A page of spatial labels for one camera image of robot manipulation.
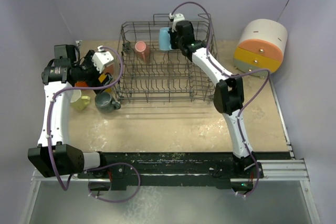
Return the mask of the orange mug black handle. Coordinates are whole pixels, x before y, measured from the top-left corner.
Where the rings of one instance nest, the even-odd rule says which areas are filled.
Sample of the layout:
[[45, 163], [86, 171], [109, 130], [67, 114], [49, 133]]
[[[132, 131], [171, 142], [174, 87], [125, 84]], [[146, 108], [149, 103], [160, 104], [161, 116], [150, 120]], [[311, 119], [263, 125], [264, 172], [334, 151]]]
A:
[[88, 85], [84, 81], [79, 81], [75, 83], [76, 87], [87, 88]]

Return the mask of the tall pink tumbler cup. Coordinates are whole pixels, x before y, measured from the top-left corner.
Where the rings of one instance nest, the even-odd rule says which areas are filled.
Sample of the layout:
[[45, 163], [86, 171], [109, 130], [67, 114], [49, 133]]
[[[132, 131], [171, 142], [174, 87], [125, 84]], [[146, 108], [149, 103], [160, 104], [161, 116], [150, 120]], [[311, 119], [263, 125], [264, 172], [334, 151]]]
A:
[[105, 67], [104, 74], [111, 74], [112, 76], [114, 75], [114, 63], [110, 64], [109, 66]]

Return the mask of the light blue mug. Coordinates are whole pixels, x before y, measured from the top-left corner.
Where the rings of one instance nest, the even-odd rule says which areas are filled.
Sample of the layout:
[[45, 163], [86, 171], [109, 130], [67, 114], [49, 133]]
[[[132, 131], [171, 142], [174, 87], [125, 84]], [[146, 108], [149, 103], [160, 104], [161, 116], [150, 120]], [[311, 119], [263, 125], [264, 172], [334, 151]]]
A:
[[169, 51], [172, 49], [168, 27], [162, 27], [159, 31], [159, 49], [161, 51]]

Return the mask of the grey mug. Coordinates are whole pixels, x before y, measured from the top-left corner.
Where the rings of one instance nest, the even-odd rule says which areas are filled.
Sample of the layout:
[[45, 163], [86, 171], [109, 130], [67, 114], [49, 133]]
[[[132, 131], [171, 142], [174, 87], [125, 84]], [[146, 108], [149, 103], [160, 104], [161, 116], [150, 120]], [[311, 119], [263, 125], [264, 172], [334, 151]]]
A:
[[101, 92], [97, 94], [94, 99], [94, 103], [97, 110], [104, 114], [121, 109], [121, 104], [117, 102], [108, 92]]

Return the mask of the light green faceted mug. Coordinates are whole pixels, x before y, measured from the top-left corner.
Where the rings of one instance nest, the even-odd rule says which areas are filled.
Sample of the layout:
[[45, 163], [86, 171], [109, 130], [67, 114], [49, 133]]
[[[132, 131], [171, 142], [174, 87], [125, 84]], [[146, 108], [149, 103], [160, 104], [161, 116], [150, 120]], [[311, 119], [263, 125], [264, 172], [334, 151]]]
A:
[[87, 95], [82, 95], [81, 90], [73, 90], [70, 106], [77, 110], [84, 110], [91, 102], [91, 98]]

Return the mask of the small pink mug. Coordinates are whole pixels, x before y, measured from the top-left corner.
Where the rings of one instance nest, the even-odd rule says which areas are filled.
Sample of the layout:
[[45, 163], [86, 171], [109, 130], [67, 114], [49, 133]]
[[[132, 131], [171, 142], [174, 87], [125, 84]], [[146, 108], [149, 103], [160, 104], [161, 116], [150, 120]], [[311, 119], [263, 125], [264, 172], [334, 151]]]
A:
[[144, 41], [138, 41], [135, 43], [136, 55], [142, 59], [145, 63], [150, 61], [150, 47]]

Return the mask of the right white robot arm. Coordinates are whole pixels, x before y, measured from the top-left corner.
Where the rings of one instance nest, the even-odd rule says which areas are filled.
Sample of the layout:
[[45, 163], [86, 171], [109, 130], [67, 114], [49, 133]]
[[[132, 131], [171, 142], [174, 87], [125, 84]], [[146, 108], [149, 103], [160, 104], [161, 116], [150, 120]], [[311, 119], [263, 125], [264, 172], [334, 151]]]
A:
[[173, 49], [179, 49], [191, 62], [196, 64], [210, 78], [215, 86], [213, 104], [217, 112], [225, 119], [232, 141], [234, 155], [234, 173], [246, 177], [252, 167], [256, 178], [260, 177], [260, 168], [253, 149], [246, 137], [243, 121], [244, 88], [243, 80], [222, 67], [210, 54], [205, 43], [196, 40], [190, 21], [174, 22], [168, 31]]

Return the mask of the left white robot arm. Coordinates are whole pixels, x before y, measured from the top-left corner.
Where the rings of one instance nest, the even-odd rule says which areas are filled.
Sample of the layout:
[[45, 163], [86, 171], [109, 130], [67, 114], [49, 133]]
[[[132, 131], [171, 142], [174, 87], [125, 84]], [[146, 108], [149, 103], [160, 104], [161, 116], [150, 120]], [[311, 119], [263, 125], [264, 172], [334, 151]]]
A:
[[80, 59], [75, 45], [55, 45], [54, 58], [41, 74], [45, 92], [45, 114], [37, 147], [28, 150], [28, 159], [44, 177], [81, 173], [90, 165], [96, 178], [108, 172], [99, 154], [84, 154], [70, 145], [70, 102], [77, 82], [85, 82], [95, 93], [104, 90], [112, 76], [100, 81], [106, 67], [114, 62], [112, 54], [99, 48]]

